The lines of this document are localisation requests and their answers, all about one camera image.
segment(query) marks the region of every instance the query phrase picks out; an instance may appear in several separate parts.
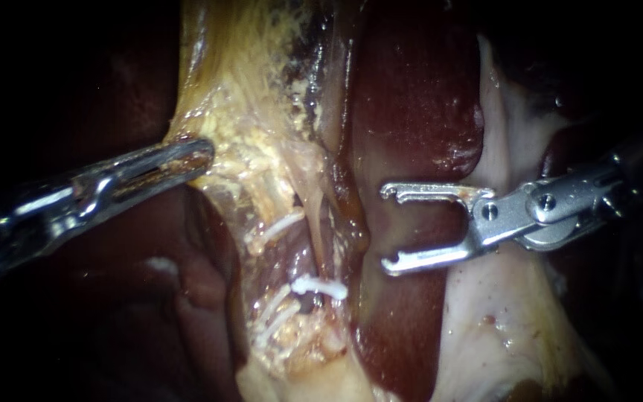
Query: metal forceps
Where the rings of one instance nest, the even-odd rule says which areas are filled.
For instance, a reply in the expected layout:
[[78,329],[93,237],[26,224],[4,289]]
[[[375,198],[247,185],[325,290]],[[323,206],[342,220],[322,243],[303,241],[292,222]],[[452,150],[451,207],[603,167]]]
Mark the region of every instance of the metal forceps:
[[437,269],[494,251],[515,240],[528,250],[547,252],[593,233],[607,221],[643,205],[643,133],[610,151],[604,160],[552,179],[521,184],[504,197],[489,188],[458,184],[390,182],[380,189],[396,202],[461,203],[468,231],[456,245],[397,253],[381,264],[389,275]]
[[22,186],[0,200],[0,277],[50,255],[134,205],[207,172],[214,157],[204,138],[156,144]]

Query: bipolar forceps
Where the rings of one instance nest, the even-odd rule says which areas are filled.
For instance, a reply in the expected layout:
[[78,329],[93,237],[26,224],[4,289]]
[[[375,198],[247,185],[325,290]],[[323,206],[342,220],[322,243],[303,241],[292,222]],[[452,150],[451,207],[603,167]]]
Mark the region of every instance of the bipolar forceps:
[[156,144],[62,176],[24,185],[0,200],[0,277],[50,255],[128,208],[207,172],[204,138]]

